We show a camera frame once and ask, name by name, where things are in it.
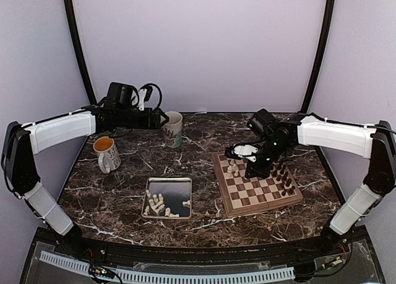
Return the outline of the wooden chessboard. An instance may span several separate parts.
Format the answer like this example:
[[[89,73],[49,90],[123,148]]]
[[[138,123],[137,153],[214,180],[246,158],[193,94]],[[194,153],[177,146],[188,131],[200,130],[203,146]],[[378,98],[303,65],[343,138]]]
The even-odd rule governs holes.
[[[289,197],[280,197],[276,194],[277,187],[271,175],[266,178],[244,177],[247,163],[246,159],[235,160],[235,170],[239,170],[239,176],[226,177],[230,160],[222,152],[211,155],[215,175],[217,177],[220,193],[223,199],[225,211],[228,217],[246,216],[262,213],[268,210],[294,205],[303,200],[303,195],[292,175],[296,185],[296,193]]]

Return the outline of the silver metal tray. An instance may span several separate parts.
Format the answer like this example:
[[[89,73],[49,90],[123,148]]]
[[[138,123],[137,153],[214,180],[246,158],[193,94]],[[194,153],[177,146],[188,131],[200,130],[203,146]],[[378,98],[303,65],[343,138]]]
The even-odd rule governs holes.
[[[188,220],[192,216],[191,178],[149,178],[141,216],[156,220]]]

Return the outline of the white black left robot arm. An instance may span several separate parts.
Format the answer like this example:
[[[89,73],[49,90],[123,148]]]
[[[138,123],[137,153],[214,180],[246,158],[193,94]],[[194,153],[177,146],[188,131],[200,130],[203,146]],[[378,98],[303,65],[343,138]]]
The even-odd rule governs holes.
[[[66,144],[119,128],[158,130],[169,121],[161,109],[163,94],[155,83],[136,88],[112,82],[96,104],[30,123],[8,124],[1,152],[7,190],[25,202],[35,217],[48,226],[63,248],[74,257],[87,252],[82,230],[58,204],[39,175],[36,161],[51,150],[65,151]]]

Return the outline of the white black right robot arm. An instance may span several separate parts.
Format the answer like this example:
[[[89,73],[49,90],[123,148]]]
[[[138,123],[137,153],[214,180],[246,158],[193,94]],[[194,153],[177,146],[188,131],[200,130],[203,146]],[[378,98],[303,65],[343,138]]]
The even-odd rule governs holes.
[[[365,177],[331,216],[316,241],[316,250],[323,256],[338,248],[342,236],[395,189],[395,131],[387,121],[348,123],[314,113],[292,113],[278,119],[262,109],[252,115],[247,125],[261,140],[257,148],[249,148],[248,177],[268,177],[271,165],[297,145],[367,160]]]

